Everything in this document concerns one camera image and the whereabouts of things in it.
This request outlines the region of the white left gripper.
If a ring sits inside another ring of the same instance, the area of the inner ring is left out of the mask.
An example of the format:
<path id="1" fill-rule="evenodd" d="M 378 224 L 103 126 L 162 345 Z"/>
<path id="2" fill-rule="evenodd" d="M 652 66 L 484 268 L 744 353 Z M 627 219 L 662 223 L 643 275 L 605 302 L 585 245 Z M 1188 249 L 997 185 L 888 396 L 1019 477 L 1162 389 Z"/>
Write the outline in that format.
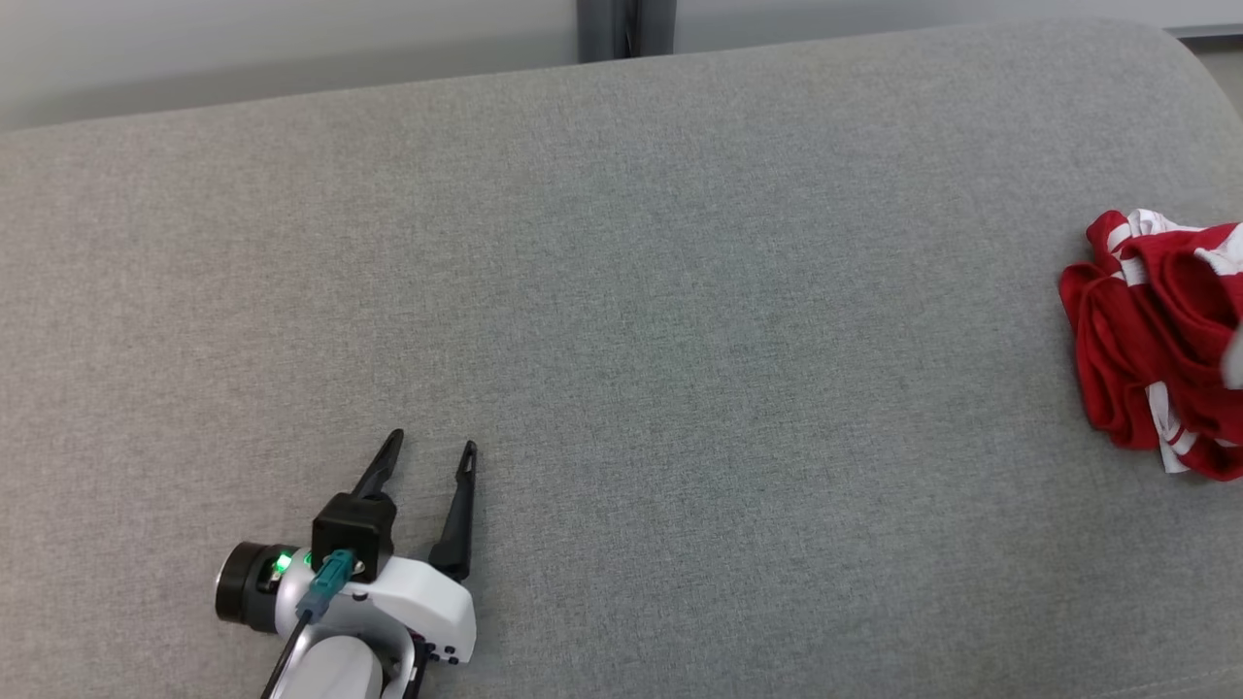
<path id="1" fill-rule="evenodd" d="M 360 474 L 354 498 L 385 493 L 404 442 L 394 429 Z M 429 563 L 392 558 L 373 582 L 348 582 L 324 614 L 296 633 L 297 604 L 314 580 L 306 553 L 277 557 L 277 633 L 293 638 L 292 665 L 307 668 L 411 668 L 423 641 L 435 662 L 466 664 L 479 641 L 471 593 L 462 587 L 472 558 L 472 514 L 479 447 L 466 442 L 454 471 L 454 498 Z"/>

